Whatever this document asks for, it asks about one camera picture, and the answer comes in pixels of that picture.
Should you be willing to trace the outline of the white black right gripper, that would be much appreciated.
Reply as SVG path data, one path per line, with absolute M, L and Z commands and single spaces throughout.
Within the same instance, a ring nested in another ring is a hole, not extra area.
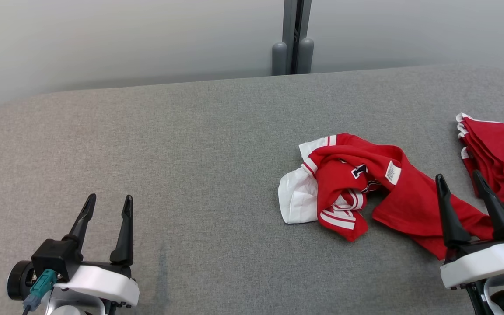
M 493 225 L 496 241 L 471 241 L 451 203 L 451 191 L 442 174 L 435 177 L 438 207 L 444 245 L 447 247 L 444 264 L 440 267 L 446 288 L 458 287 L 478 280 L 504 274 L 504 204 L 484 179 L 474 170 L 472 179 L 478 196 L 484 202 Z

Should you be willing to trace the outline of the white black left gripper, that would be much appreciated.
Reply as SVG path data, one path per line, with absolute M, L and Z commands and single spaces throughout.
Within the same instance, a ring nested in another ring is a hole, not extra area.
M 97 196 L 92 193 L 86 199 L 70 232 L 62 241 L 71 241 L 81 254 L 88 223 L 95 210 Z M 110 254 L 111 263 L 74 263 L 62 273 L 52 290 L 52 305 L 104 307 L 136 307 L 140 298 L 138 283 L 132 277 L 134 259 L 134 211 L 133 197 L 127 195 L 121 213 L 122 225 L 116 247 Z

